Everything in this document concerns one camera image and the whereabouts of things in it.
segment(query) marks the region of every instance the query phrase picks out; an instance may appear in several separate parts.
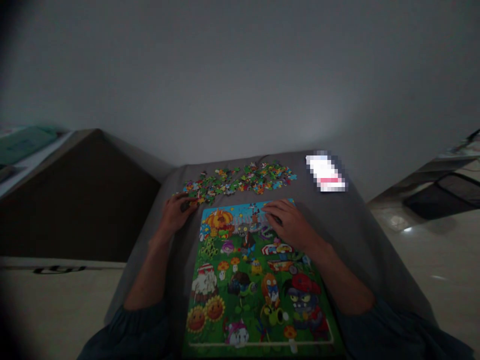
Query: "black mesh basket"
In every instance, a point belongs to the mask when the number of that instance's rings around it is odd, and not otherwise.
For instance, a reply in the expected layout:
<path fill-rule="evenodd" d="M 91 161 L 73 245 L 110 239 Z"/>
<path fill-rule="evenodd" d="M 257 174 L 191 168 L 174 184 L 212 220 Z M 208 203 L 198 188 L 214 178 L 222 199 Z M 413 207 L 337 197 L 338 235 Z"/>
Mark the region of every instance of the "black mesh basket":
<path fill-rule="evenodd" d="M 403 204 L 427 220 L 480 209 L 480 182 L 452 172 L 405 199 Z"/>

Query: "loose puzzle pieces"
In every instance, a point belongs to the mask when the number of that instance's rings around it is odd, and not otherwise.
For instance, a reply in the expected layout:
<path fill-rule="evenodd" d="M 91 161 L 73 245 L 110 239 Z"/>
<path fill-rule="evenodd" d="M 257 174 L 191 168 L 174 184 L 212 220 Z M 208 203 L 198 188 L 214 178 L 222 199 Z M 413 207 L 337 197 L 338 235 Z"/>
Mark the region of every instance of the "loose puzzle pieces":
<path fill-rule="evenodd" d="M 241 169 L 235 167 L 216 169 L 216 176 L 208 176 L 202 171 L 197 181 L 189 180 L 183 184 L 183 191 L 191 198 L 197 198 L 199 204 L 207 203 L 212 205 L 217 195 L 233 195 L 236 191 L 253 191 L 258 195 L 265 190 L 275 190 L 291 184 L 297 179 L 288 166 L 282 166 L 277 160 L 272 164 L 262 162 L 257 166 L 255 162 L 243 168 L 244 174 L 233 180 L 233 175 Z"/>

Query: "person's left hand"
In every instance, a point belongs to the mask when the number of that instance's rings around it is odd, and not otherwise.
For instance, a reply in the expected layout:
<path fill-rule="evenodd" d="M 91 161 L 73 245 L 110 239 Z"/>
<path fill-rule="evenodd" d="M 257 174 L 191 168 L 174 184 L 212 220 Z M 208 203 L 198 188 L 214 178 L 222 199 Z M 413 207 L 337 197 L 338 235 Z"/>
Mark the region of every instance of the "person's left hand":
<path fill-rule="evenodd" d="M 173 195 L 169 198 L 163 206 L 163 215 L 161 217 L 160 225 L 158 226 L 157 234 L 162 237 L 170 239 L 178 230 L 182 228 L 190 214 L 198 209 L 199 205 L 196 197 L 187 197 L 186 192 Z M 190 204 L 190 207 L 182 212 L 181 206 L 183 203 L 195 202 Z"/>

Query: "gray blanket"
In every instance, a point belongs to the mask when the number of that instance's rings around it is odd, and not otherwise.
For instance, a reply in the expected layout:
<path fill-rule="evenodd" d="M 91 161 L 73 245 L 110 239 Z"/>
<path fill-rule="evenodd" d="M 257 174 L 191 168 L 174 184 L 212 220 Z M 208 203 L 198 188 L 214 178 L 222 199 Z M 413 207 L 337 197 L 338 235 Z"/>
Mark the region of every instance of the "gray blanket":
<path fill-rule="evenodd" d="M 333 245 L 340 258 L 372 291 L 382 296 L 394 309 L 415 312 L 436 324 L 428 300 L 370 213 L 355 186 L 349 182 L 348 192 L 316 191 L 312 175 L 306 170 L 305 156 L 311 154 L 313 154 L 312 151 L 290 152 L 186 165 L 172 172 L 163 183 L 128 259 L 105 316 L 105 323 L 112 320 L 115 311 L 122 305 L 132 287 L 144 261 L 147 243 L 160 223 L 163 203 L 172 193 L 182 191 L 184 182 L 197 180 L 203 170 L 213 175 L 215 169 L 219 168 L 243 168 L 250 162 L 260 164 L 279 160 L 282 165 L 290 167 L 293 173 L 297 174 L 297 180 L 292 181 L 290 186 L 265 191 L 263 195 L 257 195 L 252 191 L 237 191 L 231 196 L 219 195 L 212 206 L 201 205 L 183 229 L 175 235 L 170 248 L 166 285 L 173 349 L 181 347 L 185 331 L 202 211 L 209 207 L 228 207 L 282 198 L 295 200 L 295 204 L 313 228 Z M 236 174 L 234 179 L 241 175 L 242 172 Z"/>

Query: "zombie with red hat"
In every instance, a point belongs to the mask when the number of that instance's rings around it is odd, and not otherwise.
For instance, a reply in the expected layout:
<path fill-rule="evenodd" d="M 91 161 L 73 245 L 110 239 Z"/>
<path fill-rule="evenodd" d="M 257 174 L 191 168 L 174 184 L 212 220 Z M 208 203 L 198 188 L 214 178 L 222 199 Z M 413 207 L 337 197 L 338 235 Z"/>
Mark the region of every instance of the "zombie with red hat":
<path fill-rule="evenodd" d="M 298 273 L 283 283 L 283 290 L 293 303 L 295 328 L 309 329 L 315 341 L 328 340 L 329 325 L 319 305 L 320 287 L 304 273 Z"/>

